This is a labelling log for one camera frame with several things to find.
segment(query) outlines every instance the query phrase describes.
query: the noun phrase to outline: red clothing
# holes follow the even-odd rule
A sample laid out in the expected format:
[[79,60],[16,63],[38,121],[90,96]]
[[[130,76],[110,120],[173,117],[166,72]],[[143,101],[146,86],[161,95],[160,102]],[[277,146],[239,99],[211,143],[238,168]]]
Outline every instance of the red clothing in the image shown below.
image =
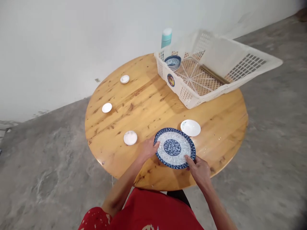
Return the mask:
[[135,188],[125,207],[112,217],[102,208],[90,209],[79,230],[203,229],[193,211],[182,201],[160,192]]

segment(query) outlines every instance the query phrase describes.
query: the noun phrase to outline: person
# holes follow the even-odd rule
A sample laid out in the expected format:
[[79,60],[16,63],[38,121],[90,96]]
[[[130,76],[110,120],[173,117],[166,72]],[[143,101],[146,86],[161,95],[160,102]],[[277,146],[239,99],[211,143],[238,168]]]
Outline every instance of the person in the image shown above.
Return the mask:
[[[163,194],[134,188],[123,208],[143,164],[157,152],[160,142],[155,145],[153,142],[154,138],[143,142],[142,152],[115,183],[102,207],[92,208],[85,214],[79,230],[203,229],[182,190]],[[204,194],[217,230],[237,229],[212,186],[208,163],[198,156],[195,162],[188,156],[185,159],[196,184]]]

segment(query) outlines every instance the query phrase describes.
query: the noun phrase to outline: hand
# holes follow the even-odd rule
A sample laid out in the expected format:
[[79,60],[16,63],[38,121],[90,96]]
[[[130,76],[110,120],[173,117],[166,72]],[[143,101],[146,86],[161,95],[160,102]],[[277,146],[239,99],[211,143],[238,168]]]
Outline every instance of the hand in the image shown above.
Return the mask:
[[211,171],[207,161],[196,156],[194,163],[194,161],[187,155],[185,155],[185,160],[189,164],[191,174],[198,187],[206,188],[208,186],[211,186]]
[[149,158],[151,158],[153,155],[156,154],[157,149],[160,146],[160,142],[157,142],[154,145],[154,136],[150,139],[145,140],[142,143],[142,151],[139,155],[139,158],[141,158],[142,160],[147,161]]

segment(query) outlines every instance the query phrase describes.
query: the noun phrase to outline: dish rack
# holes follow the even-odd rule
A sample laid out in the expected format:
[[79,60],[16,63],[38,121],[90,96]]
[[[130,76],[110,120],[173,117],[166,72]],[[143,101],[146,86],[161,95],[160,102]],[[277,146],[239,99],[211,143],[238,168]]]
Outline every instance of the dish rack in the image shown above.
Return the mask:
[[[164,60],[178,55],[173,72]],[[282,60],[239,42],[200,29],[154,53],[159,75],[188,108],[229,93]]]

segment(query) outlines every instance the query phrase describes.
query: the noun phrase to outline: concrete floor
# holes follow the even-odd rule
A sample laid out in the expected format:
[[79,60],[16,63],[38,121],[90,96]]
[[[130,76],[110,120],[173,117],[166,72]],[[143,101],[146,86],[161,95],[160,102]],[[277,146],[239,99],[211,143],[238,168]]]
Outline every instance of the concrete floor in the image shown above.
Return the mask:
[[[249,126],[213,184],[239,229],[298,229],[307,182],[307,24],[290,17],[238,39],[284,64],[241,87]],[[91,154],[84,99],[14,127],[1,144],[0,229],[77,229],[112,177]],[[198,187],[197,219],[216,229]]]

